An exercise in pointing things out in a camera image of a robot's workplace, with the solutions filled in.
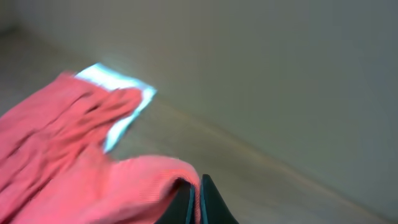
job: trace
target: pink fabric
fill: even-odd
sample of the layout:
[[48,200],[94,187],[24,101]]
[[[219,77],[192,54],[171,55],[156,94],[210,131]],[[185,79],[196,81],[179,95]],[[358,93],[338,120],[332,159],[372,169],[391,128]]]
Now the pink fabric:
[[61,74],[0,118],[0,223],[154,223],[174,181],[196,187],[194,168],[162,156],[114,162],[102,152],[115,121],[141,102]]

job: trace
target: red cloth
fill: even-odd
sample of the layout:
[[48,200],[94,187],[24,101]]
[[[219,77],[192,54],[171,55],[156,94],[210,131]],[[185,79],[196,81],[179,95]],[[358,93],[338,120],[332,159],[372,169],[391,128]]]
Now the red cloth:
[[200,180],[190,164],[103,154],[107,131],[138,106],[140,91],[107,92],[72,75],[0,118],[0,223],[154,223],[179,177],[196,187],[198,223]]

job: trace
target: light blue cloth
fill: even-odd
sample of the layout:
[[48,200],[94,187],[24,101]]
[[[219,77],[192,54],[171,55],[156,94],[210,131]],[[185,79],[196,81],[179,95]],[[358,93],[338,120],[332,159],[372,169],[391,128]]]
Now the light blue cloth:
[[123,118],[116,122],[106,135],[104,144],[104,152],[107,153],[113,149],[116,143],[120,140],[127,127],[136,119],[139,113],[150,103],[156,89],[136,78],[121,75],[118,72],[104,66],[101,63],[96,63],[83,71],[79,72],[76,78],[92,82],[106,90],[112,91],[118,88],[138,88],[142,91],[142,102],[127,118]]

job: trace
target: brown surface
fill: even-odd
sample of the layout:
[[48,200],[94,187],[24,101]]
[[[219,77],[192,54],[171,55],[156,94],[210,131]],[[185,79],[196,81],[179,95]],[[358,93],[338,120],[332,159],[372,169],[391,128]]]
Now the brown surface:
[[[90,62],[17,31],[0,37],[0,114]],[[210,174],[241,223],[387,223],[157,96],[111,155],[164,154]]]

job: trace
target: wall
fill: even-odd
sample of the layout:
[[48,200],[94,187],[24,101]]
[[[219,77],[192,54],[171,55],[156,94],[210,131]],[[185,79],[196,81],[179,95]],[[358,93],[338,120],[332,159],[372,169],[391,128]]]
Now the wall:
[[398,221],[395,1],[17,4],[47,40]]

